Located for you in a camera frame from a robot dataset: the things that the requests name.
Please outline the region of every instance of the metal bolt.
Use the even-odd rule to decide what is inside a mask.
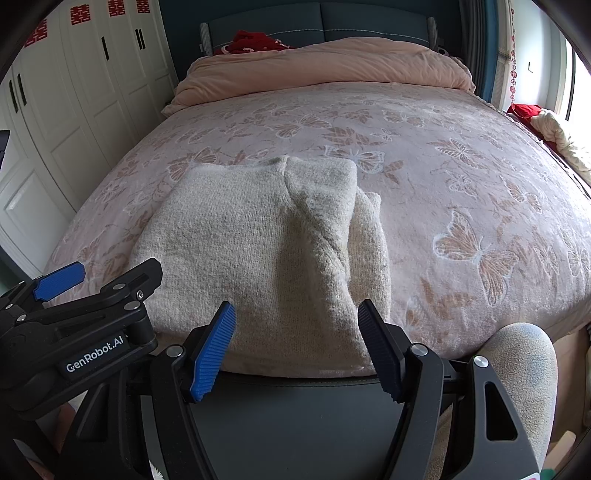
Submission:
[[[140,305],[142,305],[140,302],[138,302],[137,300],[134,300],[134,301],[130,301],[129,303],[126,303],[124,306],[124,309],[125,310],[135,310],[135,309],[138,309]]]
[[[410,351],[414,353],[416,356],[425,356],[429,353],[429,349],[424,346],[422,343],[415,343],[411,348]]]
[[[180,345],[171,345],[166,349],[166,354],[171,358],[176,358],[183,354],[183,347]]]
[[[484,356],[478,355],[478,356],[474,357],[474,363],[476,364],[477,367],[480,367],[480,368],[488,367],[488,360]]]

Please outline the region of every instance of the white wardrobe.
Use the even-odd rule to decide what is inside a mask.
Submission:
[[[0,246],[27,275],[177,82],[157,0],[64,0],[31,35],[0,83]]]

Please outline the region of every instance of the upholstered headboard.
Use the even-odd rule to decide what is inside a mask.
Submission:
[[[293,47],[345,37],[386,37],[437,47],[433,17],[378,5],[314,2],[259,8],[202,23],[202,51],[213,55],[238,30],[264,32]]]

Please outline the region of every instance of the red cloth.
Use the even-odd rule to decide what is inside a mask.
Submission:
[[[513,103],[507,109],[507,113],[512,113],[517,116],[519,121],[524,124],[530,130],[530,132],[532,132],[536,137],[548,145],[550,149],[560,155],[560,153],[558,153],[558,147],[556,146],[556,143],[544,140],[543,135],[531,126],[531,117],[539,115],[541,111],[542,107],[539,105],[526,105],[524,103]]]
[[[217,49],[214,52],[214,55],[228,53],[248,53],[250,51],[264,50],[287,50],[288,48],[291,47],[281,43],[281,40],[267,37],[262,32],[252,33],[247,32],[246,30],[239,30],[234,36],[232,43]]]
[[[507,113],[514,113],[519,118],[523,120],[527,120],[530,123],[530,118],[536,115],[539,115],[542,111],[542,107],[539,105],[526,105],[524,103],[513,103]]]

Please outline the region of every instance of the folded sweater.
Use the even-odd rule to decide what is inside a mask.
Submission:
[[[195,166],[150,220],[129,266],[150,257],[164,277],[146,307],[164,343],[182,342],[227,300],[237,318],[227,371],[374,373],[356,308],[370,298],[389,318],[388,251],[379,196],[358,189],[351,161]]]

